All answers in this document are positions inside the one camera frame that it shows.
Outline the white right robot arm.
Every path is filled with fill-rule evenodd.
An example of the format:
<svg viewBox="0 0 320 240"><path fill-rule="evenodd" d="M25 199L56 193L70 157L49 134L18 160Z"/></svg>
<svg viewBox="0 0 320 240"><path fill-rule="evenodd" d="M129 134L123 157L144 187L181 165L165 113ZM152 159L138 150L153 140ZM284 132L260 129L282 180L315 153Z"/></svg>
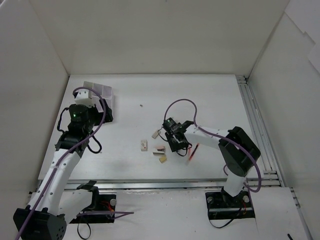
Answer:
<svg viewBox="0 0 320 240"><path fill-rule="evenodd" d="M260 190L262 175L257 160L261 152L241 127L221 131L201 127L189 120L184 123L176 122L171 117L163 121L162 127L172 152L186 150L194 144L221 152L228 168L227 180L221 190L221 200L225 205L233 206L239 201L239 194L243 191L252 168L255 168L258 176L258 187L254 191Z"/></svg>

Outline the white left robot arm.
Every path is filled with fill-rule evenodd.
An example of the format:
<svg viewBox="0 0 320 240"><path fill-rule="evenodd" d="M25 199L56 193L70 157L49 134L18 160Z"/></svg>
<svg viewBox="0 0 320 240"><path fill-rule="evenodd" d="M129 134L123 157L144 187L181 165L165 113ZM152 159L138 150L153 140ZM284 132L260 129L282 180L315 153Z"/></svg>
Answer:
<svg viewBox="0 0 320 240"><path fill-rule="evenodd" d="M61 240L73 219L99 206L100 193L94 180L79 185L64 203L61 198L71 173L89 148L90 139L95 138L102 124L113 121L107 102L102 100L100 104L102 112L93 104L66 107L70 123L55 144L49 170L27 206L17 208L13 215L17 240Z"/></svg>

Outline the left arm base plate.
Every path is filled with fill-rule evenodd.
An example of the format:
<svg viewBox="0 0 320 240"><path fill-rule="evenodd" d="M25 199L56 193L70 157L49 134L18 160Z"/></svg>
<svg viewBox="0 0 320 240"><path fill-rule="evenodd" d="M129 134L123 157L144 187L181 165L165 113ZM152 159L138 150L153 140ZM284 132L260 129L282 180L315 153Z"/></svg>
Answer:
<svg viewBox="0 0 320 240"><path fill-rule="evenodd" d="M97 203L93 209L86 208L82 213L86 212L101 212L116 210L117 195L116 194L101 194L98 197ZM114 223L114 214L95 214L83 215L73 219L70 224L110 224Z"/></svg>

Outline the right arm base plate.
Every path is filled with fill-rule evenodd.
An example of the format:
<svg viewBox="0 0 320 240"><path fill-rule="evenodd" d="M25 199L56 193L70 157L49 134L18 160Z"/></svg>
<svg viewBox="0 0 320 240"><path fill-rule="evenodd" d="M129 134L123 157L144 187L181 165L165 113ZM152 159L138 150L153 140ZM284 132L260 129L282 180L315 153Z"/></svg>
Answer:
<svg viewBox="0 0 320 240"><path fill-rule="evenodd" d="M205 193L207 216L211 221L231 219L254 219L256 217L252 201L247 191L242 191L227 203L221 192Z"/></svg>

